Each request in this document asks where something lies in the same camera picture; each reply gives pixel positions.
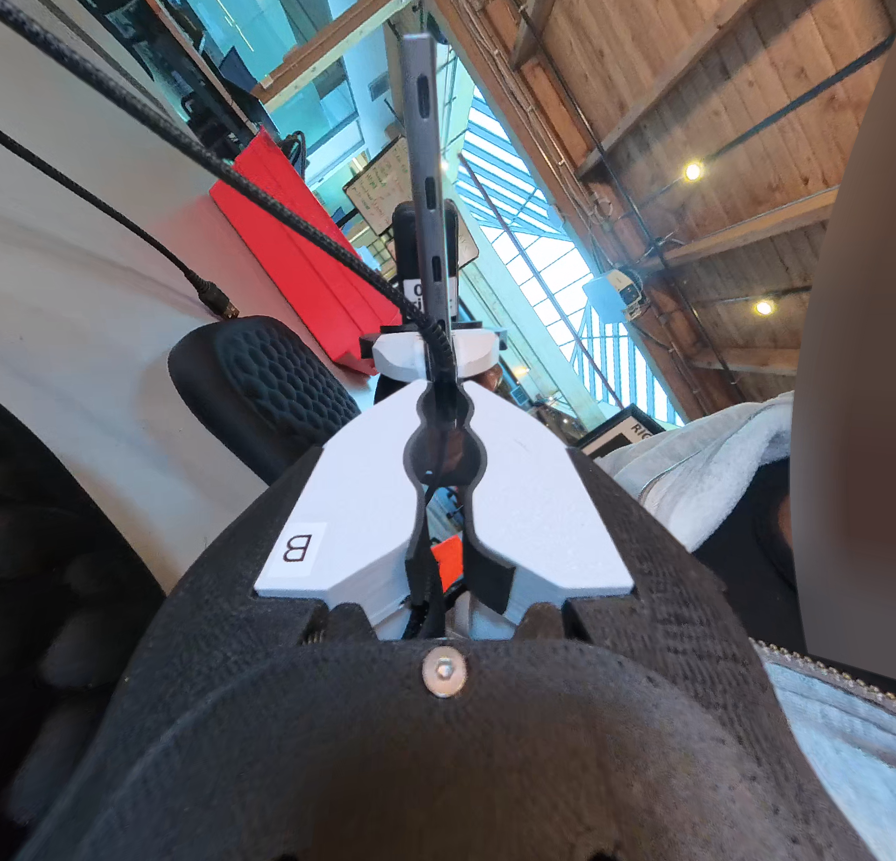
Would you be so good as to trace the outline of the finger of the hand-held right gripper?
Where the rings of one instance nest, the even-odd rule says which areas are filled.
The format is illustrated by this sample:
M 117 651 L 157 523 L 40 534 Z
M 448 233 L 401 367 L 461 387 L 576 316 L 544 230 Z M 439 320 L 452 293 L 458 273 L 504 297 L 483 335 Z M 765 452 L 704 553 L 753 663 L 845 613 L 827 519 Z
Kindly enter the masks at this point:
M 381 333 L 372 346 L 375 370 L 392 380 L 428 380 L 427 345 L 419 332 Z
M 475 377 L 500 362 L 502 337 L 493 329 L 454 329 L 454 358 L 458 377 Z

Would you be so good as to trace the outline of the white ceiling mounted device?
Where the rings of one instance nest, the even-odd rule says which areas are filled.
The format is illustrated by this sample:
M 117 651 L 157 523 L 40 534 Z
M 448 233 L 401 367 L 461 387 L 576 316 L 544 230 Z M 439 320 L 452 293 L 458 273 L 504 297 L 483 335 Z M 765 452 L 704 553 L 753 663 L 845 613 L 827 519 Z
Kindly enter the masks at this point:
M 611 268 L 585 283 L 582 290 L 604 326 L 630 322 L 648 305 L 644 282 L 633 268 Z

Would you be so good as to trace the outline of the whiteboard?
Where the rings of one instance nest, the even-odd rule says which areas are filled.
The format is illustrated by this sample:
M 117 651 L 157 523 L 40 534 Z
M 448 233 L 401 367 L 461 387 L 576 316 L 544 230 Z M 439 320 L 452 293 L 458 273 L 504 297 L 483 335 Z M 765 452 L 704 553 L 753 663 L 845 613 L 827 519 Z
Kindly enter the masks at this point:
M 375 235 L 386 233 L 395 207 L 412 200 L 407 138 L 393 140 L 343 191 Z

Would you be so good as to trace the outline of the red folding divider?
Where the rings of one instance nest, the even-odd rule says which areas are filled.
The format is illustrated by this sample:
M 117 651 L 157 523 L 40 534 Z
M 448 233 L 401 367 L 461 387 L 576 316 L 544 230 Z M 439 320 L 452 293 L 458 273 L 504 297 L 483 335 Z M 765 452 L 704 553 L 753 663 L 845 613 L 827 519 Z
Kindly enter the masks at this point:
M 264 128 L 233 167 L 343 249 L 354 252 Z M 366 377 L 375 376 L 374 362 L 361 357 L 360 339 L 379 333 L 382 326 L 399 325 L 395 305 L 225 183 L 215 183 L 210 196 L 330 360 Z

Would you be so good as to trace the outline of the grey usb hub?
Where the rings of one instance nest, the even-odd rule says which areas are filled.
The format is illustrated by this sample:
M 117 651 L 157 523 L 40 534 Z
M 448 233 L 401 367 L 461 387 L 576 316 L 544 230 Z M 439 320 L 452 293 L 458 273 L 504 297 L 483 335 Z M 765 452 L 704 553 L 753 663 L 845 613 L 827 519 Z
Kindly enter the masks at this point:
M 399 43 L 399 57 L 423 311 L 450 338 L 434 38 L 430 33 L 405 35 Z

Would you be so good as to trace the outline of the grey hoodie person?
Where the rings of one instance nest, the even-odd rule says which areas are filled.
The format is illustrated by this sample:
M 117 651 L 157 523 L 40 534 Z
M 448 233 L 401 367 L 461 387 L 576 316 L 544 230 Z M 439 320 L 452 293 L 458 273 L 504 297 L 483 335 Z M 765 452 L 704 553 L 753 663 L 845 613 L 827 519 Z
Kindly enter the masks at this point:
M 599 459 L 722 582 L 797 743 L 875 859 L 895 858 L 894 682 L 807 650 L 790 520 L 793 392 Z

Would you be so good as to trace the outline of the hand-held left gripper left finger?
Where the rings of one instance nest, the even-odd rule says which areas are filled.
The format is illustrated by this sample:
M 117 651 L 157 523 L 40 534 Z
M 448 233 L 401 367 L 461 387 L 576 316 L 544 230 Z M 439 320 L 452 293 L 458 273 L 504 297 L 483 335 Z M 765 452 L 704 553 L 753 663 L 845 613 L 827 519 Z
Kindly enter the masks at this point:
M 260 598 L 354 603 L 378 638 L 397 641 L 412 607 L 441 594 L 408 450 L 430 387 L 411 382 L 325 443 L 254 582 Z

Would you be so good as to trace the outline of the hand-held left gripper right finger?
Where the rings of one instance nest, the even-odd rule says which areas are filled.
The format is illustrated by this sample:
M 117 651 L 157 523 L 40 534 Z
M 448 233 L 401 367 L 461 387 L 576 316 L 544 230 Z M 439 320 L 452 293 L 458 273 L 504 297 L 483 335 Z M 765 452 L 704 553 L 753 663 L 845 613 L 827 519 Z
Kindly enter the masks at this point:
M 534 605 L 633 594 L 633 575 L 584 484 L 594 466 L 476 381 L 455 489 L 466 592 L 456 629 L 515 629 Z

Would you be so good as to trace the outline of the black framed sign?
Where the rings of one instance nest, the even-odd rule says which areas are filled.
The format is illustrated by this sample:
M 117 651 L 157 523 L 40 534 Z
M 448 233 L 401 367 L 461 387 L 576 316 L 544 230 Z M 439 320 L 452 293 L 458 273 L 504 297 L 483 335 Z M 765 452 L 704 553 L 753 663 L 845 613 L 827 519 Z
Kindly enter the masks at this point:
M 583 435 L 574 447 L 589 459 L 602 459 L 611 452 L 631 447 L 665 430 L 639 407 L 629 405 Z

